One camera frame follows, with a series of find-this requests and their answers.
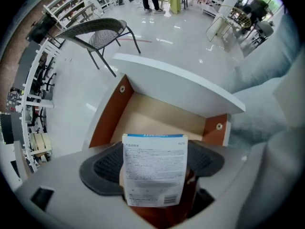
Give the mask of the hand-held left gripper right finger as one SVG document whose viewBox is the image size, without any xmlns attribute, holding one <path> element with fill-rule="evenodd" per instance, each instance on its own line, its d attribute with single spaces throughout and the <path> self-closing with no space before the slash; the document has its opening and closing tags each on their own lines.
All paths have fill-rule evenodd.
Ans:
<svg viewBox="0 0 305 229">
<path fill-rule="evenodd" d="M 197 192 L 213 201 L 177 229 L 235 229 L 252 187 L 252 155 L 242 148 L 191 141 L 191 168 Z"/>
</svg>

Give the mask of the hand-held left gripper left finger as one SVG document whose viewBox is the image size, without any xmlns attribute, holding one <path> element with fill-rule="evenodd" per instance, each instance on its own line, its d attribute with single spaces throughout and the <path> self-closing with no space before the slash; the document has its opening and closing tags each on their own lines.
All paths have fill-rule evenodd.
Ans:
<svg viewBox="0 0 305 229">
<path fill-rule="evenodd" d="M 83 161 L 110 147 L 102 145 L 54 158 L 16 190 L 16 197 L 48 229 L 153 228 L 122 196 L 100 196 L 81 181 Z"/>
</svg>

